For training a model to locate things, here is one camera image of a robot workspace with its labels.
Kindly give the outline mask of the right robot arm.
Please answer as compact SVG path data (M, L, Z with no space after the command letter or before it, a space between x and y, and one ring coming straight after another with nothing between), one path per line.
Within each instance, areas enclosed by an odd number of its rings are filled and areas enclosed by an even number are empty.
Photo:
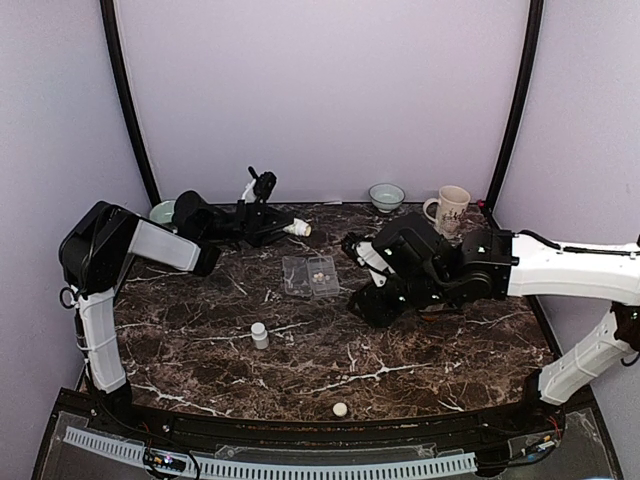
M474 230L452 245L418 214L376 236L348 233L343 252L371 281L350 298L367 324L387 327L409 309L480 299L538 295L594 298L611 305L568 353L534 372L525 400L510 413L521 434L534 432L560 406L616 362L639 350L639 247L554 242L532 231Z

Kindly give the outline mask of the small white bottle cap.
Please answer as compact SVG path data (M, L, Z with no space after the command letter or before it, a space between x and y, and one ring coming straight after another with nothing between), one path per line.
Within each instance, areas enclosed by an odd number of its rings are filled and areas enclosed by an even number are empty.
M343 402L338 402L336 403L333 408L332 408L333 413L337 416L337 417L345 417L348 413L348 407L345 403Z

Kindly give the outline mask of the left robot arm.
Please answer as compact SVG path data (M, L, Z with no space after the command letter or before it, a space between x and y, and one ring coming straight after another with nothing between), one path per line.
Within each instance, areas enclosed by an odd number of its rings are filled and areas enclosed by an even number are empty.
M166 228L118 205L100 201L62 242L59 261L76 311L80 348L89 378L101 393L125 388L114 320L114 298L128 258L155 261L199 277L211 274L224 246L269 245L288 234L307 234L308 225L262 198L241 199L233 212L186 191L174 204Z

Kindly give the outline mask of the clear plastic pill organizer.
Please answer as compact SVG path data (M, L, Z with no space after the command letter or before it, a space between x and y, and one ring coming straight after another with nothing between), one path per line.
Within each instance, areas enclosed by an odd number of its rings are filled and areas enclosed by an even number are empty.
M340 285L334 260L331 256L282 258L284 291L287 295L302 298L337 296ZM314 282L315 273L329 275L329 281Z

